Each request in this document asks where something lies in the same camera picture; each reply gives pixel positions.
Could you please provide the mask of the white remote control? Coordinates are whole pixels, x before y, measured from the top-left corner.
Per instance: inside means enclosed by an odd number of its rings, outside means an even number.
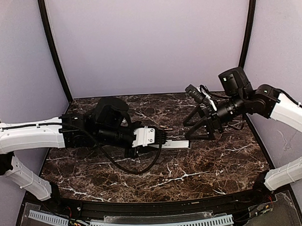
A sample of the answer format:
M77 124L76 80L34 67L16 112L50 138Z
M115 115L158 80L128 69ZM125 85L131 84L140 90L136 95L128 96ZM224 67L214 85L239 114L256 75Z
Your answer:
M162 149L189 149L191 142L189 140L166 140Z

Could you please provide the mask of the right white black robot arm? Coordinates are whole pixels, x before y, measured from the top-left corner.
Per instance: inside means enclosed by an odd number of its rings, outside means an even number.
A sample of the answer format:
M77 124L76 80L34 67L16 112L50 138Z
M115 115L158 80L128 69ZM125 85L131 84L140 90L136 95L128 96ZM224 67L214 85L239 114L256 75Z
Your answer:
M197 106L182 123L189 128L186 139L213 140L215 131L224 131L223 124L246 113L279 121L302 133L302 105L288 93L267 84L253 90L242 67L229 69L218 77L225 97L224 102L217 105L205 86L186 87L186 93L197 102ZM301 179L302 156L279 168L261 172L252 189L269 193Z

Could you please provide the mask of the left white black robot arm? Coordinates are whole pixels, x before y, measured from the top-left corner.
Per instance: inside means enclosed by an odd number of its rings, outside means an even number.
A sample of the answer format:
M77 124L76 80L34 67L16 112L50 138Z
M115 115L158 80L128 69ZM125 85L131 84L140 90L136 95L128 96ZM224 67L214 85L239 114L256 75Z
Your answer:
M117 97L102 97L86 114L63 114L43 121L9 124L0 121L0 176L5 176L40 201L59 199L59 187L40 178L14 154L36 148L120 147L133 157L136 150L158 146L167 134L154 126L132 121L128 104Z

